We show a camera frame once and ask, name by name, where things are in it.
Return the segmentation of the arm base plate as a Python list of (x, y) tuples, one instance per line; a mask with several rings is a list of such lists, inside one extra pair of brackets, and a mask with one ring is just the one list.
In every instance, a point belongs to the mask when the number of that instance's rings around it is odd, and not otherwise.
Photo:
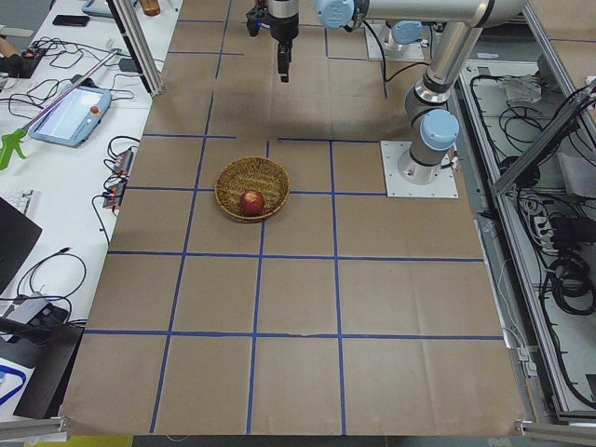
[(428, 41), (419, 20), (385, 21), (373, 23), (365, 29), (368, 59), (380, 61), (423, 61), (423, 46)]
[(435, 168), (421, 167), (411, 158), (411, 142), (381, 141), (380, 148), (388, 197), (457, 199), (452, 168), (445, 155)]

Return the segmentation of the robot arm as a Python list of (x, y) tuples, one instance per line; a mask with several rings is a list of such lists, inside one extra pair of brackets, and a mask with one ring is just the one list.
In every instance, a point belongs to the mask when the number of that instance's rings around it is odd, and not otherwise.
[(446, 24), (437, 53), (408, 90), (405, 110), (413, 128), (409, 152), (398, 162), (400, 175), (413, 184), (430, 184), (459, 134), (457, 119), (445, 109), (454, 81), (485, 28), (503, 24), (524, 1), (316, 1), (318, 21), (328, 29), (358, 27), (365, 19), (420, 20)]

